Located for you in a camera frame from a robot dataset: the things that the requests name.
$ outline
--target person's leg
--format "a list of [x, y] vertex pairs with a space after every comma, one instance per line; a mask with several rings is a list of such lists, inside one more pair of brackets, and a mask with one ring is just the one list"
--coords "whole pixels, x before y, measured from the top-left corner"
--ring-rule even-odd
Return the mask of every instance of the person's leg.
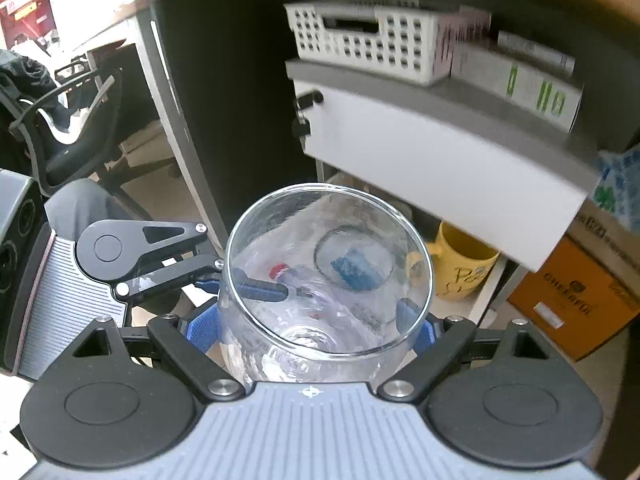
[[77, 242], [98, 220], [132, 220], [116, 199], [90, 178], [70, 182], [44, 205], [49, 225], [57, 236]]

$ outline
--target glass rim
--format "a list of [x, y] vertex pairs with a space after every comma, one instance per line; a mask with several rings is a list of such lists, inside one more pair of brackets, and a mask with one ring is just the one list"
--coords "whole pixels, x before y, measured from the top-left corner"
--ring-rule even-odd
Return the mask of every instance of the glass rim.
[[[260, 320], [258, 320], [257, 317], [255, 317], [254, 314], [252, 314], [251, 310], [244, 304], [244, 300], [242, 299], [242, 297], [238, 293], [238, 290], [236, 289], [236, 284], [234, 283], [234, 280], [231, 277], [232, 266], [230, 264], [231, 262], [228, 260], [228, 255], [230, 254], [231, 249], [233, 248], [233, 243], [236, 238], [236, 235], [238, 234], [238, 230], [242, 227], [242, 224], [244, 223], [245, 219], [248, 216], [250, 216], [252, 213], [254, 213], [257, 209], [259, 209], [261, 206], [263, 206], [265, 202], [269, 202], [274, 198], [279, 198], [281, 196], [294, 194], [294, 193], [318, 192], [318, 191], [336, 192], [339, 194], [352, 196], [354, 198], [359, 198], [361, 200], [364, 200], [365, 202], [371, 204], [372, 206], [376, 206], [377, 208], [382, 209], [382, 211], [384, 211], [389, 216], [393, 217], [396, 221], [398, 221], [400, 225], [402, 225], [402, 227], [404, 227], [405, 230], [411, 235], [412, 239], [418, 246], [418, 251], [422, 255], [423, 261], [427, 263], [427, 267], [429, 269], [429, 291], [427, 293], [427, 298], [424, 302], [424, 305], [420, 310], [420, 314], [417, 316], [414, 323], [403, 334], [399, 335], [398, 337], [396, 337], [392, 341], [389, 341], [388, 343], [385, 343], [381, 346], [377, 346], [375, 348], [363, 350], [360, 352], [348, 352], [348, 353], [325, 352], [315, 348], [309, 348], [304, 345], [293, 343], [277, 335], [275, 332], [272, 332], [267, 326], [261, 323]], [[286, 349], [287, 351], [291, 352], [294, 355], [297, 355], [298, 357], [302, 357], [305, 359], [316, 360], [316, 361], [322, 360], [322, 361], [344, 362], [348, 360], [358, 360], [362, 358], [367, 358], [374, 354], [391, 350], [401, 345], [406, 339], [408, 339], [414, 332], [416, 332], [420, 328], [426, 314], [429, 311], [431, 298], [433, 297], [434, 284], [433, 284], [433, 265], [431, 263], [431, 257], [429, 256], [425, 243], [422, 240], [422, 237], [418, 234], [418, 231], [415, 229], [415, 227], [411, 224], [411, 222], [409, 222], [404, 217], [404, 215], [402, 215], [401, 212], [398, 211], [398, 209], [393, 207], [391, 204], [388, 204], [386, 201], [382, 200], [377, 196], [373, 196], [364, 191], [360, 191], [359, 189], [353, 189], [347, 186], [338, 186], [336, 184], [328, 184], [324, 182], [310, 182], [307, 184], [294, 184], [293, 186], [283, 187], [279, 190], [269, 193], [268, 195], [263, 196], [260, 200], [258, 200], [251, 207], [249, 207], [249, 209], [247, 209], [242, 214], [242, 216], [238, 219], [238, 221], [236, 222], [236, 225], [231, 231], [231, 234], [229, 235], [229, 238], [226, 244], [225, 253], [226, 253], [225, 265], [222, 269], [223, 276], [225, 278], [225, 282], [229, 286], [229, 289], [231, 291], [231, 294], [234, 300], [240, 306], [242, 314], [249, 320], [249, 322], [251, 322], [254, 325], [254, 327], [258, 329], [258, 331], [262, 336], [268, 339], [269, 342], [271, 342], [276, 346]]]

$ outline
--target gray pants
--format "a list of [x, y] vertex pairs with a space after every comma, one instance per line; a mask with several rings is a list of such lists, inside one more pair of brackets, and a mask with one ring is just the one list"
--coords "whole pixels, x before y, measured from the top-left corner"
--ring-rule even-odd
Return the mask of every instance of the gray pants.
[[[44, 208], [56, 235], [75, 242], [82, 231], [98, 220], [133, 219], [113, 196], [89, 178], [75, 180], [62, 187], [47, 200]], [[161, 265], [158, 262], [156, 266], [145, 270], [159, 269]], [[180, 294], [181, 290], [162, 294], [146, 300], [140, 306], [152, 314], [167, 314], [175, 307]]]

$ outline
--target gray ribbed panel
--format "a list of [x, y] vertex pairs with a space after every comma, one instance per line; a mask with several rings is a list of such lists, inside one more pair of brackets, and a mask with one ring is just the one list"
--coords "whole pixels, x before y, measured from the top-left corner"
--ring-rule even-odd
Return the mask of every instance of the gray ribbed panel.
[[540, 471], [496, 469], [439, 441], [406, 404], [364, 384], [258, 383], [247, 398], [210, 405], [178, 446], [116, 471], [65, 470], [41, 462], [28, 480], [595, 480], [583, 464]]
[[76, 263], [75, 242], [55, 238], [31, 309], [18, 373], [37, 379], [94, 317], [124, 322], [126, 305], [111, 287], [86, 277]]

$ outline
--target cardboard box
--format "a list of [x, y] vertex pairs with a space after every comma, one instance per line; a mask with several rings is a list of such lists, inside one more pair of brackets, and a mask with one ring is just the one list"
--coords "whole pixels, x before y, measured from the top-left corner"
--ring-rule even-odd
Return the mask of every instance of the cardboard box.
[[566, 235], [541, 269], [524, 277], [509, 302], [576, 360], [640, 313], [640, 301]]
[[516, 34], [501, 30], [498, 32], [498, 46], [508, 51], [525, 54], [553, 69], [561, 70], [567, 75], [574, 73], [575, 59], [573, 57], [535, 41], [525, 40]]
[[562, 75], [480, 44], [456, 44], [451, 76], [536, 114], [564, 134], [574, 125], [580, 107], [582, 90]]
[[584, 204], [567, 234], [640, 298], [640, 237], [627, 231], [591, 200]]

